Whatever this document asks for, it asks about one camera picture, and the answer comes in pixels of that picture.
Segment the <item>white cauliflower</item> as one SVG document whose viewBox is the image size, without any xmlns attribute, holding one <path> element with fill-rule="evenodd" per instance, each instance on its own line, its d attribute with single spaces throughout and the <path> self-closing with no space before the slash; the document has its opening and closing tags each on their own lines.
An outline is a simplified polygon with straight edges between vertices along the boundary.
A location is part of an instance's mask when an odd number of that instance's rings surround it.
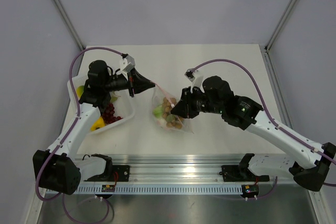
<svg viewBox="0 0 336 224">
<path fill-rule="evenodd" d="M 167 121 L 163 118 L 156 119 L 157 124 L 162 128 L 167 128 Z"/>
</svg>

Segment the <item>green lettuce head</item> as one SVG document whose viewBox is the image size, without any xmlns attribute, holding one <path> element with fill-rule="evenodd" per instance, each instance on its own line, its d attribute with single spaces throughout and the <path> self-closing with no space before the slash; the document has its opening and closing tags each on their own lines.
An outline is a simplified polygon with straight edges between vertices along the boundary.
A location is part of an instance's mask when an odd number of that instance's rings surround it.
<svg viewBox="0 0 336 224">
<path fill-rule="evenodd" d="M 174 122 L 175 121 L 175 115 L 171 114 L 171 107 L 166 105 L 159 105 L 152 111 L 154 117 L 156 119 L 163 118 L 167 122 Z"/>
</svg>

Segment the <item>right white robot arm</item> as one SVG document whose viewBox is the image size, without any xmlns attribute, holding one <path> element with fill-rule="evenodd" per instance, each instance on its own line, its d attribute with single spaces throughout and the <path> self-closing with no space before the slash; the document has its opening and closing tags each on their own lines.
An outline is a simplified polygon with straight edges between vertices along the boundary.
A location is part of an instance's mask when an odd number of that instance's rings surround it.
<svg viewBox="0 0 336 224">
<path fill-rule="evenodd" d="M 255 182 L 278 176 L 293 178 L 299 186 L 319 191 L 335 156 L 335 145 L 316 143 L 281 126 L 260 104 L 235 95 L 228 82 L 218 76 L 205 79 L 201 88 L 184 88 L 171 112 L 184 119 L 201 112 L 219 114 L 227 124 L 259 136 L 285 153 L 283 157 L 247 153 L 238 165 L 223 171 L 226 180 Z"/>
</svg>

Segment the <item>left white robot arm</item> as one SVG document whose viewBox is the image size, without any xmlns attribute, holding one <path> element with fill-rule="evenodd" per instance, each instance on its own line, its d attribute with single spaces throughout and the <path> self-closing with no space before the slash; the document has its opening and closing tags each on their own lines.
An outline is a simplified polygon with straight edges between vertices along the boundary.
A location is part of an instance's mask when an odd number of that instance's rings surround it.
<svg viewBox="0 0 336 224">
<path fill-rule="evenodd" d="M 120 61 L 120 72 L 113 73 L 103 60 L 89 65 L 83 94 L 75 96 L 77 113 L 47 150 L 37 150 L 33 155 L 36 194 L 45 188 L 71 195 L 82 181 L 117 180 L 111 157 L 93 154 L 78 163 L 74 158 L 91 127 L 108 108 L 113 91 L 127 90 L 133 97 L 155 87 L 152 81 L 137 72 L 130 60 Z"/>
</svg>

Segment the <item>clear zip top bag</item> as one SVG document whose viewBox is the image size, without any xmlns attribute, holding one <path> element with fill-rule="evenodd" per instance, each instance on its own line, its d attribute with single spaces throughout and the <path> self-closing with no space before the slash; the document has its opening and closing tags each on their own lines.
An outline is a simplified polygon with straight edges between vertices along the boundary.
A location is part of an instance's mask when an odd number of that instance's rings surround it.
<svg viewBox="0 0 336 224">
<path fill-rule="evenodd" d="M 180 131 L 192 133 L 192 126 L 189 119 L 171 113 L 176 106 L 178 99 L 155 84 L 151 99 L 151 113 L 158 126 L 169 131 Z"/>
</svg>

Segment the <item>brown longan bunch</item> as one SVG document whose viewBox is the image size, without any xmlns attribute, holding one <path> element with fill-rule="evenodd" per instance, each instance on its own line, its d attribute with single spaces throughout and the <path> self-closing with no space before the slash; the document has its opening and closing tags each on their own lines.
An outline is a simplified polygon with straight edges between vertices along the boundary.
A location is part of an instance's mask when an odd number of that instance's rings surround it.
<svg viewBox="0 0 336 224">
<path fill-rule="evenodd" d="M 183 118 L 174 115 L 171 113 L 172 109 L 177 104 L 176 98 L 166 98 L 164 97 L 162 100 L 162 115 L 161 118 L 164 121 L 164 125 L 168 129 L 177 129 L 181 130 L 183 128 Z"/>
</svg>

